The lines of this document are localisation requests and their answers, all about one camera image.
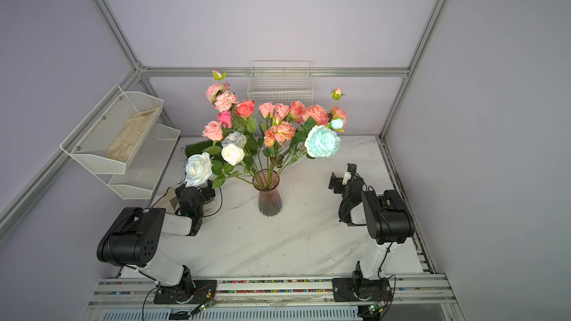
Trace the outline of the orange pink peony stem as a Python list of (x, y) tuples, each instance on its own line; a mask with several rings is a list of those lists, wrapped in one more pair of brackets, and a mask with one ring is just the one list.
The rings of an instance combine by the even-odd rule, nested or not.
[(318, 118), (325, 119), (325, 118), (327, 118), (327, 115), (329, 115), (330, 117), (342, 116), (343, 119), (345, 119), (345, 121), (346, 121), (346, 112), (337, 105), (334, 105), (329, 109), (326, 109), (320, 105), (312, 105), (312, 106), (305, 105), (305, 107), (306, 107), (306, 111), (303, 115), (304, 120), (307, 120), (308, 115), (311, 115), (311, 116), (315, 117), (316, 119), (318, 119)]

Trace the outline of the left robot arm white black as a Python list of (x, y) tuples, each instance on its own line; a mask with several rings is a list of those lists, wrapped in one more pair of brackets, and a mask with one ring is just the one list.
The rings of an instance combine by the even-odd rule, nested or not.
[(156, 304), (201, 303), (212, 300), (217, 282), (196, 282), (189, 267), (159, 248), (162, 236), (196, 236), (205, 217), (204, 205), (216, 197), (213, 182), (202, 187), (184, 184), (164, 196), (175, 209), (126, 207), (113, 222), (97, 248), (100, 262), (127, 267), (153, 280)]

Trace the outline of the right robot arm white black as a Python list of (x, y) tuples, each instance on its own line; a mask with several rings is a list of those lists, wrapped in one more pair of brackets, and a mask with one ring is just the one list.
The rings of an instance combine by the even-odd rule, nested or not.
[(337, 301), (368, 301), (391, 298), (388, 267), (407, 240), (416, 232), (410, 211), (400, 194), (386, 190), (377, 194), (349, 163), (342, 177), (332, 174), (329, 189), (341, 196), (338, 218), (349, 227), (366, 227), (372, 246), (365, 257), (357, 261), (350, 278), (333, 279)]

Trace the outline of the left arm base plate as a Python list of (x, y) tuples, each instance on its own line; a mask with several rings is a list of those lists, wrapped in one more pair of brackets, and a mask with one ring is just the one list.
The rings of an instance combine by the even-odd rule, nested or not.
[(160, 286), (153, 303), (156, 305), (201, 305), (213, 300), (217, 292), (218, 282), (214, 279), (193, 280), (187, 290), (183, 286)]

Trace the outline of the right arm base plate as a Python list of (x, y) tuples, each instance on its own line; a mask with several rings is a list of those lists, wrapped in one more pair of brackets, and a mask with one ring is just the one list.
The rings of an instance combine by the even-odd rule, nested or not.
[(333, 297), (336, 302), (388, 302), (393, 300), (393, 289), (387, 278), (334, 278)]

